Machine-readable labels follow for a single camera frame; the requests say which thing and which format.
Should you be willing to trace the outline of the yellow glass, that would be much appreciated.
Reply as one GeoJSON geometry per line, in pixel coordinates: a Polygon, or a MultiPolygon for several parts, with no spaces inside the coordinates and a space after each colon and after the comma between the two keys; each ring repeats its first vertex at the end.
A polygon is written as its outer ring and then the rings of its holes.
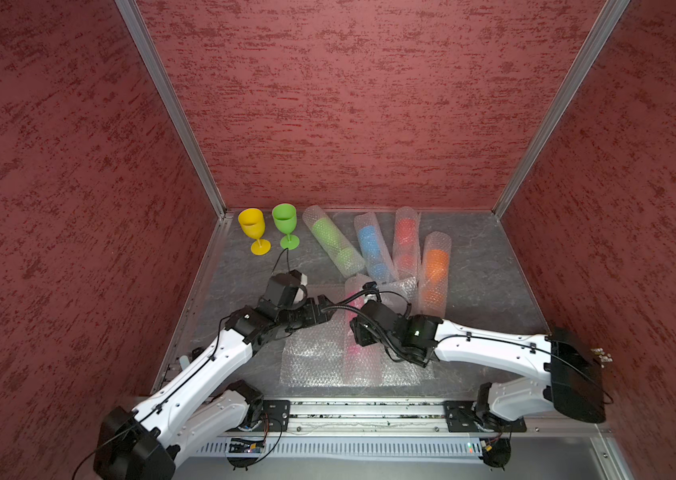
{"type": "Polygon", "coordinates": [[[271,250],[271,243],[264,239],[265,218],[260,209],[248,208],[238,215],[238,222],[243,233],[253,240],[251,252],[256,256],[263,256],[271,250]]]}

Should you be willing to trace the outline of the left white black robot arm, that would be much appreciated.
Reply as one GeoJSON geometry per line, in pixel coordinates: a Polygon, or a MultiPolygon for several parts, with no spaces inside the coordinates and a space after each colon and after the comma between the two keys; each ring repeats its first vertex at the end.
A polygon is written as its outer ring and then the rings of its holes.
{"type": "Polygon", "coordinates": [[[204,442],[255,423],[262,396],[244,382],[211,396],[228,377],[280,335],[328,322],[332,301],[311,297],[297,270],[269,279],[254,306],[221,320],[215,340],[166,386],[132,410],[113,409],[89,455],[101,479],[170,479],[204,442]]]}

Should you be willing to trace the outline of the orange glass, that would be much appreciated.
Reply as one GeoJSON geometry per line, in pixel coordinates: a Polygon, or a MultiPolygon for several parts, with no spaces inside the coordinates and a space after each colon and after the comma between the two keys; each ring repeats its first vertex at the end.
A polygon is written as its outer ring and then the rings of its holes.
{"type": "Polygon", "coordinates": [[[435,231],[425,238],[418,287],[419,308],[424,315],[445,316],[451,248],[451,237],[443,232],[435,231]]]}

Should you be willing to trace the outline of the bright green wine glass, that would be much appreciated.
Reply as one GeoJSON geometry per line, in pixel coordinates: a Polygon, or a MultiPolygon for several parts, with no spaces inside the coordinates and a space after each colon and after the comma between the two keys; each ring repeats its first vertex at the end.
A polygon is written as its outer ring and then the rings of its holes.
{"type": "Polygon", "coordinates": [[[300,239],[294,234],[297,226],[296,207],[289,203],[281,203],[273,208],[272,218],[277,230],[283,234],[280,246],[287,250],[296,249],[300,244],[300,239]]]}

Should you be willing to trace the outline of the pink glass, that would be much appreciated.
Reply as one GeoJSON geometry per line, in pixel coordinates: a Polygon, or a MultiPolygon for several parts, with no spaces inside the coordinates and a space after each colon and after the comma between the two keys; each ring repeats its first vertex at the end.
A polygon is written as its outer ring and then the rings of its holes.
{"type": "MultiPolygon", "coordinates": [[[[355,275],[345,282],[345,294],[351,296],[362,289],[364,284],[371,281],[370,277],[363,274],[355,275]]],[[[363,296],[349,302],[349,306],[361,309],[365,300],[363,296]]],[[[374,344],[362,347],[355,342],[350,322],[356,315],[343,311],[346,323],[346,337],[343,356],[342,379],[349,387],[377,387],[382,383],[382,351],[374,344]]]]}

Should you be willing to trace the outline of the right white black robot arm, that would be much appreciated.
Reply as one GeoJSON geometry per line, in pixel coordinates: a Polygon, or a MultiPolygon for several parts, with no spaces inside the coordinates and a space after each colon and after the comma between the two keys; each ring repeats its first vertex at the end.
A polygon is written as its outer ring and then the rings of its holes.
{"type": "Polygon", "coordinates": [[[405,317],[376,300],[354,309],[356,344],[380,344],[392,359],[421,368],[431,361],[481,365],[514,374],[488,381],[471,407],[486,431],[505,431],[527,415],[556,411],[572,420],[601,424],[611,398],[602,365],[570,331],[509,334],[476,329],[431,315],[405,317]]]}

